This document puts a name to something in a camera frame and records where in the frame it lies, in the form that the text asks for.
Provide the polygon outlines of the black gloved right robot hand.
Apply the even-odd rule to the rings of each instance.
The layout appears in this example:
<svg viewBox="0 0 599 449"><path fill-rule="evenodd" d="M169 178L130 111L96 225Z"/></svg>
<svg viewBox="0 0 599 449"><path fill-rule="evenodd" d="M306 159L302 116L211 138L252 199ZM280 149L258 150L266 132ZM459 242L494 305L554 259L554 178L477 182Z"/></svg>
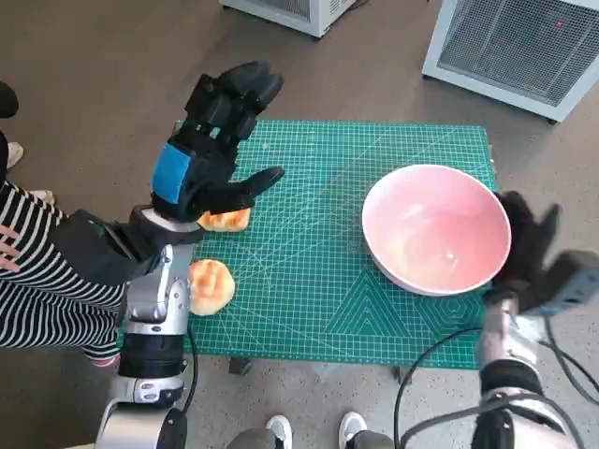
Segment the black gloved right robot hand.
<svg viewBox="0 0 599 449"><path fill-rule="evenodd" d="M562 207L552 203L536 220L527 201L517 191L495 194L506 212L511 230L507 259L483 296L486 305L505 297L515 297L519 304L535 303L533 288L544 274L548 249L556 236Z"/></svg>

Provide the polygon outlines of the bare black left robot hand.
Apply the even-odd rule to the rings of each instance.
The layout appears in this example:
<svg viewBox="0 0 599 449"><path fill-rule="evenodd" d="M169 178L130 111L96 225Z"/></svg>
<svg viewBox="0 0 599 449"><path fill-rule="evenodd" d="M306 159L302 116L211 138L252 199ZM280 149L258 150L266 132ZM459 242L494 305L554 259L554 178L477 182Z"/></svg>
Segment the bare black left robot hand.
<svg viewBox="0 0 599 449"><path fill-rule="evenodd" d="M266 61L237 65L217 77L203 74L184 108L186 117L168 139L152 179L152 207L163 217L194 222L208 211L250 209L256 197L285 174L268 167L233 181L239 145L280 92L284 78Z"/></svg>

